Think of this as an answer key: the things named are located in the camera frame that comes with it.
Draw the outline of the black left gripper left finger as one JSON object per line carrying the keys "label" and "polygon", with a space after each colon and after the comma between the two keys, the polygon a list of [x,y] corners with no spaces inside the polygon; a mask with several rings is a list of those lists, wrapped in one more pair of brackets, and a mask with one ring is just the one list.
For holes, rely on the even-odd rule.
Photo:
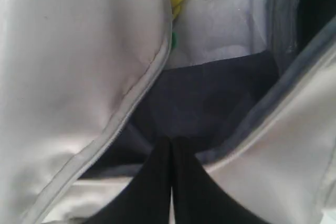
{"label": "black left gripper left finger", "polygon": [[171,175],[171,145],[163,138],[127,187],[85,223],[169,223]]}

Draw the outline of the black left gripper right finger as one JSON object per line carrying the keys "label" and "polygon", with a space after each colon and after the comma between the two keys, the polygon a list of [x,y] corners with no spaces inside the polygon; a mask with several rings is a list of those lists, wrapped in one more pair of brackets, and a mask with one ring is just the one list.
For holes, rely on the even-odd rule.
{"label": "black left gripper right finger", "polygon": [[183,138],[171,140],[171,163],[176,223],[266,223],[211,179]]}

